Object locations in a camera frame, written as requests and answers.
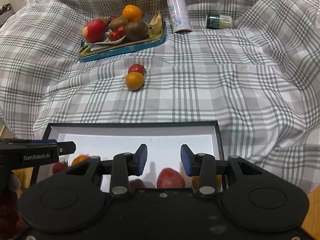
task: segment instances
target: wooden floor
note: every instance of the wooden floor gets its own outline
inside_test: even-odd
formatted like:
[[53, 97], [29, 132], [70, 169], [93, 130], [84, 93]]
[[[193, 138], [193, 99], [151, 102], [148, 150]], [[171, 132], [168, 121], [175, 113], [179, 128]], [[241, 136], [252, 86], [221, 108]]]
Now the wooden floor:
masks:
[[[6, 129], [2, 129], [0, 123], [0, 138], [13, 138], [11, 133]], [[21, 184], [28, 188], [33, 168], [26, 168], [13, 171], [21, 181]], [[309, 196], [310, 208], [302, 228], [307, 231], [315, 240], [320, 240], [320, 186]]]
[[308, 198], [310, 207], [302, 228], [314, 239], [320, 240], [320, 186]]

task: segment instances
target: fruit tray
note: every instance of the fruit tray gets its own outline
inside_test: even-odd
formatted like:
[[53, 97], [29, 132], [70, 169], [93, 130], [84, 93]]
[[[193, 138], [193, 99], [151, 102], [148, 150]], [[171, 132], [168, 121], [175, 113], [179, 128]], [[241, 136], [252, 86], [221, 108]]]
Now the fruit tray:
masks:
[[[141, 144], [148, 147], [148, 159], [140, 177], [146, 187], [155, 188], [159, 173], [172, 168], [184, 177], [186, 187], [192, 186], [180, 158], [181, 145], [187, 144], [194, 153], [207, 153], [216, 160], [224, 160], [217, 121], [187, 123], [142, 124], [49, 124], [43, 139], [58, 142], [73, 141], [76, 151], [60, 156], [60, 161], [72, 161], [80, 155], [98, 155], [112, 160], [119, 153], [135, 153]], [[53, 164], [35, 167], [30, 184], [52, 176]], [[103, 175], [101, 190], [109, 192], [110, 175]]]
[[79, 61], [88, 62], [159, 46], [164, 43], [166, 37], [166, 24], [163, 18], [161, 18], [161, 20], [162, 28], [159, 34], [153, 34], [152, 28], [150, 27], [148, 38], [142, 41], [130, 42], [127, 38], [124, 38], [120, 43], [105, 44], [106, 47], [100, 50], [91, 51], [90, 47], [81, 49], [78, 53]]

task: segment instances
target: red apple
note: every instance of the red apple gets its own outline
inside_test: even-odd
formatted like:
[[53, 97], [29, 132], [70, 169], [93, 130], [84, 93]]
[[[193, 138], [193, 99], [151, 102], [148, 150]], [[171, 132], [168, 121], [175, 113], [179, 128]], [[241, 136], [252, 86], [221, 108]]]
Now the red apple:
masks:
[[108, 35], [108, 39], [109, 39], [109, 41], [117, 41], [120, 39], [120, 35], [117, 32], [111, 32]]
[[157, 188], [184, 188], [185, 186], [183, 176], [171, 168], [163, 169], [158, 176]]
[[105, 39], [106, 25], [101, 19], [95, 19], [88, 22], [83, 30], [82, 35], [90, 43], [100, 42]]
[[143, 65], [140, 65], [140, 64], [134, 64], [132, 65], [129, 69], [128, 69], [128, 74], [130, 72], [139, 72], [141, 73], [142, 75], [144, 75], [146, 73], [146, 69], [144, 68]]
[[125, 26], [120, 26], [116, 32], [119, 33], [120, 38], [122, 38], [124, 36], [124, 31], [125, 31]]

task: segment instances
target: cartoon print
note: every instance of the cartoon print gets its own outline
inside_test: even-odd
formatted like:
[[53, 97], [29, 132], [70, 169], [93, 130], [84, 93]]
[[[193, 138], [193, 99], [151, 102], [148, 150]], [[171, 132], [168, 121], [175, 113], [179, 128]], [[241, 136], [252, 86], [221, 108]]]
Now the cartoon print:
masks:
[[169, 14], [174, 27], [178, 27], [179, 24], [182, 24], [181, 18], [177, 16], [174, 5], [169, 6]]

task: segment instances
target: circular pad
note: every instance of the circular pad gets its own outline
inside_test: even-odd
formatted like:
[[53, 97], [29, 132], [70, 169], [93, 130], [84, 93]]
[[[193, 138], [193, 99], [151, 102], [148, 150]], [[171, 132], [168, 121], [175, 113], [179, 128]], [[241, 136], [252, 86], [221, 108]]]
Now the circular pad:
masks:
[[221, 204], [234, 222], [260, 232], [300, 226], [309, 208], [301, 189], [272, 174], [241, 176], [224, 192]]
[[274, 188], [258, 188], [249, 193], [249, 200], [258, 208], [276, 209], [287, 201], [285, 194]]
[[21, 195], [18, 210], [31, 227], [43, 232], [83, 228], [105, 204], [104, 193], [85, 176], [56, 174], [30, 189]]

